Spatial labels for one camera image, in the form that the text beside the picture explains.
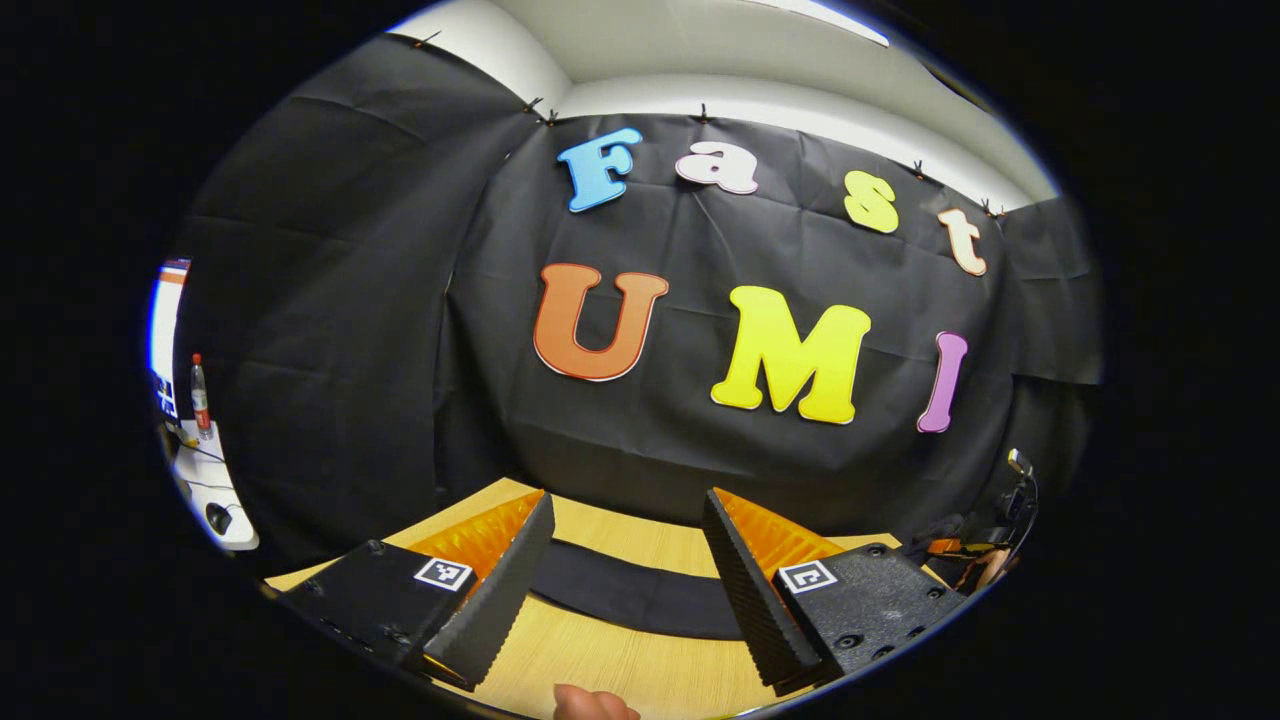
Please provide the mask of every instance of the letter m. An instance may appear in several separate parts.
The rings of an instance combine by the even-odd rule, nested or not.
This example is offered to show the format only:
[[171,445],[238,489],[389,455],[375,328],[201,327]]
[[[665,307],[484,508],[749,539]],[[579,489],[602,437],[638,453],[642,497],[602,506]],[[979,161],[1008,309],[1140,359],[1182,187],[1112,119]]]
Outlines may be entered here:
[[774,411],[790,407],[812,377],[813,388],[800,401],[800,416],[838,425],[854,419],[858,351],[872,328],[867,313],[832,305],[801,342],[781,292],[741,286],[728,300],[741,315],[737,343],[724,382],[712,387],[712,400],[745,410],[759,407],[763,393],[755,383],[763,365]]

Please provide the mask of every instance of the letter f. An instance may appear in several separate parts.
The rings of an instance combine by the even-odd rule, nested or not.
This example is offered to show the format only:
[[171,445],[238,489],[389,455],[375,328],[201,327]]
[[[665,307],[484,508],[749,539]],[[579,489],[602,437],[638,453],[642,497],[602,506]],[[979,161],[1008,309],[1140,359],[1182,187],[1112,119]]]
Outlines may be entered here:
[[[556,156],[561,163],[568,163],[568,173],[573,178],[573,199],[568,201],[570,213],[581,213],[626,192],[626,183],[611,178],[609,170],[620,176],[630,173],[631,152],[626,147],[609,146],[635,145],[640,140],[643,138],[639,131],[622,128],[582,145],[575,145]],[[602,154],[605,147],[609,147],[609,151]]]

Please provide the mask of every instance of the purple letter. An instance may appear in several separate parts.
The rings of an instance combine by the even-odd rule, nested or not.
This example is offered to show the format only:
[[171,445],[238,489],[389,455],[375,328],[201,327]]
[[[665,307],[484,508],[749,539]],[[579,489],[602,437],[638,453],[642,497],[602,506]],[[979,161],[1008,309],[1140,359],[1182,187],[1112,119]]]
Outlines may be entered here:
[[969,352],[969,343],[956,333],[938,333],[938,377],[933,380],[929,407],[915,421],[922,433],[941,433],[951,427],[951,398],[960,378],[960,360]]

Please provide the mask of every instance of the yellow letter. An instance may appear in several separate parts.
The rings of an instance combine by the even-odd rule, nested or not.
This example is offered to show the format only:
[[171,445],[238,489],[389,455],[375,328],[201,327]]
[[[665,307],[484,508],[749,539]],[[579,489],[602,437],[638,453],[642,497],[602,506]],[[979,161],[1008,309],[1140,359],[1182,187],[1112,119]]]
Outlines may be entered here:
[[773,410],[782,413],[813,377],[813,389],[800,401],[800,416],[844,425],[854,419],[854,370],[863,336],[872,329],[867,313],[847,305],[832,305],[818,319],[809,337],[800,342],[795,320],[782,293],[767,287],[733,288],[730,302],[737,306],[737,343],[724,382],[712,387],[712,400],[721,405],[754,410],[763,396],[755,387],[760,365],[769,386]]
[[893,188],[883,178],[854,170],[845,176],[845,211],[859,225],[879,232],[897,229],[897,210],[893,209]]

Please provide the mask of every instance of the computer mouse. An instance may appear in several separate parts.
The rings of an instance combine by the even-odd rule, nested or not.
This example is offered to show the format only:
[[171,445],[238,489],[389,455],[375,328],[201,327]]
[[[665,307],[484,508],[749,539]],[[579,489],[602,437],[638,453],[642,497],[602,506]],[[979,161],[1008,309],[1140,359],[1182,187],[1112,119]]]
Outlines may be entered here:
[[220,536],[225,536],[227,527],[232,524],[232,514],[216,502],[205,506],[205,519],[209,520],[209,527]]

